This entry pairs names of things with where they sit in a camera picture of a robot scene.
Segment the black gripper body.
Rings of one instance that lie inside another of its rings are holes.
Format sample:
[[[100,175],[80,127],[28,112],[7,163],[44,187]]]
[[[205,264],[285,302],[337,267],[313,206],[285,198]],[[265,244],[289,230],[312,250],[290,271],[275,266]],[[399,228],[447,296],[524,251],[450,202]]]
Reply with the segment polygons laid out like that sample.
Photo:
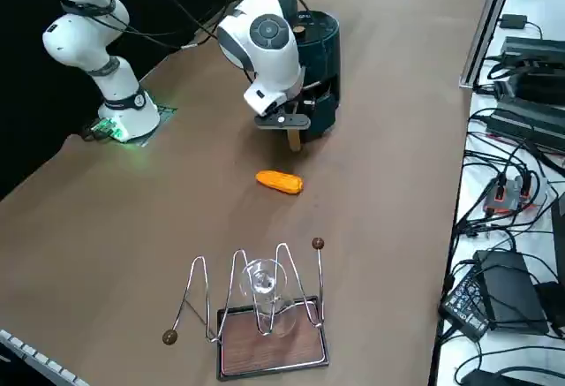
[[[288,114],[302,114],[311,117],[316,106],[316,95],[312,90],[301,90],[292,100],[285,103]]]

